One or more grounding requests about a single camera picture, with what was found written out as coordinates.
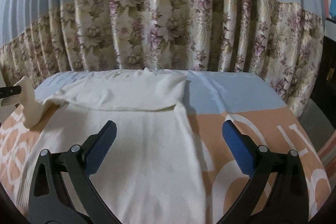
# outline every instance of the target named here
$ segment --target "bed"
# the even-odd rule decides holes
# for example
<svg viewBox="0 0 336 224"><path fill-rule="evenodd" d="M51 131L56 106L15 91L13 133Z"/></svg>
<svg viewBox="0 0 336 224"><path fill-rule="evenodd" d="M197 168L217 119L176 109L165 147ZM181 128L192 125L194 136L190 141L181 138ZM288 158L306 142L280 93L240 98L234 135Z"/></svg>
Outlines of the bed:
<svg viewBox="0 0 336 224"><path fill-rule="evenodd" d="M317 77L330 1L0 0L0 14L9 15L0 18L1 73L7 86L29 76L36 98L45 99L102 71L188 70L180 72L187 76L183 103L198 140L209 223L239 194L219 191L219 196L211 196L227 163L218 163L220 150L227 148L222 139L218 139L221 148L214 146L209 128L218 135L227 118L235 120L243 133L263 136L275 151L295 147L302 153L313 216L335 184L335 134L319 152L328 165L328 176L334 178L330 187L321 160L296 118ZM21 171L48 115L42 127L28 131L18 125L17 108L0 129L1 151L6 151L0 154L1 183L23 213L16 200ZM7 142L17 129L21 139L16 135ZM246 178L231 183L242 189ZM266 189L259 209L267 193Z"/></svg>
<svg viewBox="0 0 336 224"><path fill-rule="evenodd" d="M253 74L177 72L186 76L182 102L195 136L207 195L208 223L216 223L221 218L248 180L246 175L237 171L235 161L232 161L232 155L221 136L221 126L227 119L233 120L239 130L251 136L256 143L265 144L274 152L287 153L289 149L298 150L310 191L310 216L315 215L330 194L330 184L308 136L277 94ZM36 88L36 98L45 99L60 88L89 75L99 76L107 73L109 72L55 74ZM20 111L20 107L17 108L0 129L1 170L7 170L2 171L0 181L18 208L22 204L22 197L18 197L17 192L25 181L21 173L25 160L39 138L39 133L57 108L51 108L42 118L41 124L32 130L20 125ZM76 123L75 117L74 115L59 123L66 128L67 123ZM20 149L22 147L25 148L24 154ZM271 176L255 212L262 208L273 182L274 176Z"/></svg>

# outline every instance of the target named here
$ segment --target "printed pattern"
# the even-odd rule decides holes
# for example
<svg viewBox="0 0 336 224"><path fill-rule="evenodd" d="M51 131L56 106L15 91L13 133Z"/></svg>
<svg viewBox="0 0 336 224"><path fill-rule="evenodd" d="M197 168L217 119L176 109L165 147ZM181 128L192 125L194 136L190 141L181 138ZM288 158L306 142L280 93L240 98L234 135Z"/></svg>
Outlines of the printed pattern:
<svg viewBox="0 0 336 224"><path fill-rule="evenodd" d="M310 217L313 217L330 195L330 184L307 134L285 107L235 114L189 115L190 125L199 136L196 143L201 147L197 152L207 195L207 223L220 220L249 179L242 174L222 137L222 125L228 119L257 145L266 145L276 153L288 153L290 149L299 152L309 191ZM263 209L274 181L275 174L271 174L253 213Z"/></svg>
<svg viewBox="0 0 336 224"><path fill-rule="evenodd" d="M319 157L325 167L331 187L336 186L336 131L319 150Z"/></svg>
<svg viewBox="0 0 336 224"><path fill-rule="evenodd" d="M74 0L0 49L7 85L59 71L250 72L299 117L314 87L323 22L277 0Z"/></svg>
<svg viewBox="0 0 336 224"><path fill-rule="evenodd" d="M19 106L0 128L0 182L13 202L16 202L16 193L28 156L57 109L58 106L52 105L40 122L29 130L23 126L23 108Z"/></svg>

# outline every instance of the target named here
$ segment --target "light blue sheet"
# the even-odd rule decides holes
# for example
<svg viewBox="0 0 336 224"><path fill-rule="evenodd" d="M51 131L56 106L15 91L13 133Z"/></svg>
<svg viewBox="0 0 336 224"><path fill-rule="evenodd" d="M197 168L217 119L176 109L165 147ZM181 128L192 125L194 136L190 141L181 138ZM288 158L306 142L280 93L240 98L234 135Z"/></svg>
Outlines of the light blue sheet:
<svg viewBox="0 0 336 224"><path fill-rule="evenodd" d="M186 76L183 104L188 114L237 113L286 107L275 91L255 74L181 70L172 72ZM77 80L105 73L107 72L57 73L36 88L36 98L45 99Z"/></svg>

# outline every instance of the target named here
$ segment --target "folded fabric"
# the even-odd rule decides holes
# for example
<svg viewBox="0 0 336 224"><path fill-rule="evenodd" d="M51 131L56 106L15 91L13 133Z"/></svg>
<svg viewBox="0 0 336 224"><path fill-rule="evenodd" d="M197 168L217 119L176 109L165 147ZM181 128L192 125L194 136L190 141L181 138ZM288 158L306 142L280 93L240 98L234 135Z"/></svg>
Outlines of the folded fabric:
<svg viewBox="0 0 336 224"><path fill-rule="evenodd" d="M24 166L18 207L28 207L42 149L67 151L112 120L117 138L90 177L111 211L125 224L204 224L205 189L181 103L184 85L185 77L177 73L118 70L87 77L50 96L68 103L51 117ZM75 208L85 213L66 175L64 181Z"/></svg>
<svg viewBox="0 0 336 224"><path fill-rule="evenodd" d="M1 101L1 106L21 104L23 107L23 126L31 129L39 123L43 114L51 106L52 103L62 104L62 101L58 100L45 100L44 102L38 102L35 100L35 91L31 80L24 76L15 85L21 87L21 93L19 95L13 95L4 98Z"/></svg>
<svg viewBox="0 0 336 224"><path fill-rule="evenodd" d="M117 70L68 85L52 100L97 110L155 111L182 101L185 76L144 70Z"/></svg>

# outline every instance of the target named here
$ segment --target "mattress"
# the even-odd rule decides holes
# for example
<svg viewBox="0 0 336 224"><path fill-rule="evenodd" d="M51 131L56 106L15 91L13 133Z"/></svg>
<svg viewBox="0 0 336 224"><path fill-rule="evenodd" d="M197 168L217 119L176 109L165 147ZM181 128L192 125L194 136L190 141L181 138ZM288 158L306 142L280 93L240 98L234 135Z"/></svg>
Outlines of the mattress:
<svg viewBox="0 0 336 224"><path fill-rule="evenodd" d="M186 76L182 102L194 132L207 196L207 222L216 223L223 216L249 179L237 168L222 137L222 124L228 119L257 145L266 145L278 153L287 153L290 149L299 152L306 175L312 217L329 196L330 184L307 134L281 98L262 79L248 73L175 72ZM55 74L36 88L36 98L45 99L77 80L104 73L107 72ZM0 181L15 204L20 203L16 200L16 193L20 183L24 183L20 170L39 133L57 108L47 111L41 120L42 124L31 130L20 124L20 111L20 107L17 108L0 129ZM263 208L274 180L275 174L272 174L254 213Z"/></svg>

